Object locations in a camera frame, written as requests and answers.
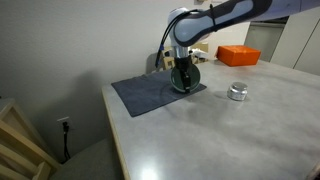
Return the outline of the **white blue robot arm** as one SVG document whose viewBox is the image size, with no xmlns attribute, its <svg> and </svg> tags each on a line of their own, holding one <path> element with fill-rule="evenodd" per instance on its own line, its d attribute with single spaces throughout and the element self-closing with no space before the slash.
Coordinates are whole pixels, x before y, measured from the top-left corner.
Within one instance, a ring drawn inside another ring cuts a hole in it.
<svg viewBox="0 0 320 180">
<path fill-rule="evenodd" d="M 320 0 L 227 0 L 208 10 L 181 7 L 170 12 L 162 43 L 171 40 L 175 67 L 171 84 L 181 93 L 194 91 L 200 72 L 191 64 L 188 48 L 212 32 L 250 21 L 277 19 L 320 6 Z"/>
</svg>

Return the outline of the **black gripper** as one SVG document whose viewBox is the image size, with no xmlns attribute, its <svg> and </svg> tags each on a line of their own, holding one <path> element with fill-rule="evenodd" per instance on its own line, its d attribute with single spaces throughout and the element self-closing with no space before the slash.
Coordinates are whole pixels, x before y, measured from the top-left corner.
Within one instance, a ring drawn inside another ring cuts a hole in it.
<svg viewBox="0 0 320 180">
<path fill-rule="evenodd" d="M 187 71 L 191 67 L 192 59 L 190 56 L 188 56 L 185 58 L 175 58 L 174 61 L 175 61 L 175 69 L 178 72 L 183 72 L 183 86 L 184 86 L 185 93 L 189 93 L 190 86 L 191 86 L 190 85 L 191 79 Z"/>
</svg>

